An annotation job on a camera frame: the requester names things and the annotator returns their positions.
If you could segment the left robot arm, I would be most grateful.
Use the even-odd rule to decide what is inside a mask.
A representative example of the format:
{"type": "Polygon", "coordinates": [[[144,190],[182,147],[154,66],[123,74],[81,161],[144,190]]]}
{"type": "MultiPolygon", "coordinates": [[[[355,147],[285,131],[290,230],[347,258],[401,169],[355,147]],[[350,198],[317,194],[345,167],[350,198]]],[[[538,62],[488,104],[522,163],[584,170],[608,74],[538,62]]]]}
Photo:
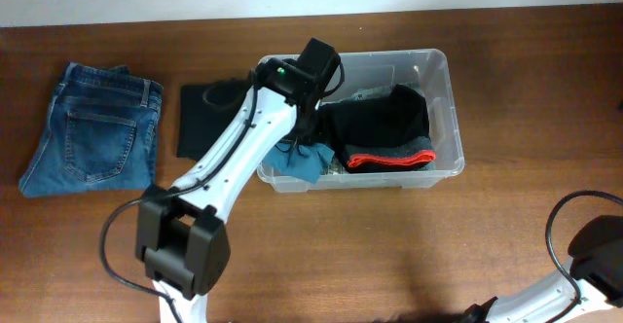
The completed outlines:
{"type": "Polygon", "coordinates": [[[169,190],[145,192],[135,254],[153,281],[161,321],[205,321],[207,294],[230,259],[226,222],[239,193],[272,147],[310,121],[340,68],[337,61],[279,58],[259,64],[242,106],[210,150],[169,190]]]}

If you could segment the small teal blue cloth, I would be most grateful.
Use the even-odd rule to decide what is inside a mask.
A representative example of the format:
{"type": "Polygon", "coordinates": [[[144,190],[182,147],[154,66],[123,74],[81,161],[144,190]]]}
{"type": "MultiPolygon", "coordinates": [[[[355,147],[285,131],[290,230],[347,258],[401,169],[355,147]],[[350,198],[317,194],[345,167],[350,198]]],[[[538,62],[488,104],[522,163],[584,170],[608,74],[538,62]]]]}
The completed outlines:
{"type": "Polygon", "coordinates": [[[299,145],[277,143],[264,157],[262,164],[273,168],[280,175],[291,176],[309,183],[316,183],[334,157],[327,145],[316,143],[299,145]]]}

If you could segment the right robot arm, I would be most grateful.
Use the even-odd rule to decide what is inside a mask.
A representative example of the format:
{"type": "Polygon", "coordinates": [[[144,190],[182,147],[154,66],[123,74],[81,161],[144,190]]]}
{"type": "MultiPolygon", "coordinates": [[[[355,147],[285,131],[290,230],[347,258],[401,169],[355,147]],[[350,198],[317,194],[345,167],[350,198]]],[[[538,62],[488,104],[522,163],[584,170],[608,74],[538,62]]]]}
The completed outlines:
{"type": "MultiPolygon", "coordinates": [[[[330,77],[337,70],[344,70],[334,48],[314,38],[299,56],[298,66],[311,72],[324,96],[329,94],[325,88],[330,77]]],[[[600,191],[578,191],[563,197],[551,211],[545,228],[547,251],[556,270],[514,296],[493,297],[482,305],[472,305],[456,317],[457,322],[567,322],[584,313],[613,307],[599,289],[573,278],[553,249],[551,235],[555,218],[567,202],[577,197],[598,197],[622,203],[621,197],[600,191]]]]}

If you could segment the black cloth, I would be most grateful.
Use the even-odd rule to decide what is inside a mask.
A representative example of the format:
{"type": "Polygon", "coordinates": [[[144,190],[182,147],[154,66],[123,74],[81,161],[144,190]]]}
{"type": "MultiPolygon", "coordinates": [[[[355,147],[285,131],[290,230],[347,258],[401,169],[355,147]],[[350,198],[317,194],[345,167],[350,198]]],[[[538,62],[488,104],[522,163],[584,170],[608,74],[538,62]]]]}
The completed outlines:
{"type": "Polygon", "coordinates": [[[176,157],[199,161],[232,122],[249,88],[246,80],[184,85],[176,157]]]}

